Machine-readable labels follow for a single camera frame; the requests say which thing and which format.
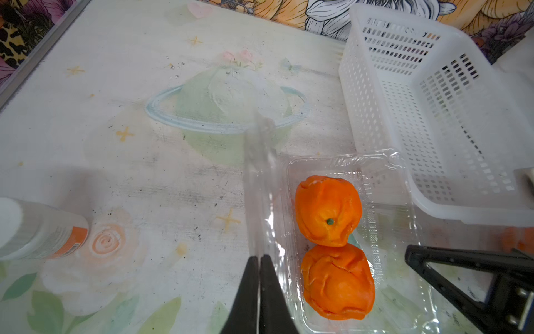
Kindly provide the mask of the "white perforated plastic basket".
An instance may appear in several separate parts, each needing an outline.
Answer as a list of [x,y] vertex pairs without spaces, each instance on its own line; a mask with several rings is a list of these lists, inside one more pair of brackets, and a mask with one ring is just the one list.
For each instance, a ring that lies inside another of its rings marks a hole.
[[531,227],[533,124],[475,43],[389,8],[349,15],[339,78],[356,150],[398,150],[428,215]]

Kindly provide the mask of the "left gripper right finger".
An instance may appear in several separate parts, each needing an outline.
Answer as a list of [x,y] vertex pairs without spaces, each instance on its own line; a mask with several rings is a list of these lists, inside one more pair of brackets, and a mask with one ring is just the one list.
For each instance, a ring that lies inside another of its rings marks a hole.
[[269,255],[261,258],[259,277],[259,332],[262,334],[299,334]]

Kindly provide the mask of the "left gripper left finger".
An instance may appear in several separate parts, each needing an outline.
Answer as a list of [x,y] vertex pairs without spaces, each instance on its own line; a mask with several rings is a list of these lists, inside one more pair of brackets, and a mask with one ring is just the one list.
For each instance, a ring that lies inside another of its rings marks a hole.
[[256,334],[258,321],[259,261],[249,257],[232,309],[220,334]]

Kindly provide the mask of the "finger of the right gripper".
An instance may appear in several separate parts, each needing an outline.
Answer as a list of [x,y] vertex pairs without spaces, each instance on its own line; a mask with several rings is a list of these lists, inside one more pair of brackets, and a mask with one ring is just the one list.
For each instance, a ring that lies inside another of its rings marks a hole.
[[533,255],[410,245],[405,262],[482,333],[533,332]]

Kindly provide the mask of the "orange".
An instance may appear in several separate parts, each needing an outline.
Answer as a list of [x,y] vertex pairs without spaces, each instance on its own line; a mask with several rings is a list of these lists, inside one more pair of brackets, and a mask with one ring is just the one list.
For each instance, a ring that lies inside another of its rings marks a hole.
[[320,246],[343,247],[362,218],[356,187],[342,178],[313,175],[295,196],[296,222],[303,236]]
[[315,246],[302,261],[304,298],[329,320],[363,320],[373,309],[375,282],[356,246]]

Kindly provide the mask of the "clear clamshell container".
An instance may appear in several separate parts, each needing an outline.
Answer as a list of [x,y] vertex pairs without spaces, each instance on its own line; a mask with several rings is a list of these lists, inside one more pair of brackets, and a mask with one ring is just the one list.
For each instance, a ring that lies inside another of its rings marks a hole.
[[438,333],[404,261],[419,228],[401,155],[280,157],[277,130],[255,115],[244,142],[253,331]]
[[499,248],[506,253],[517,249],[530,256],[534,255],[534,228],[507,227],[496,238]]

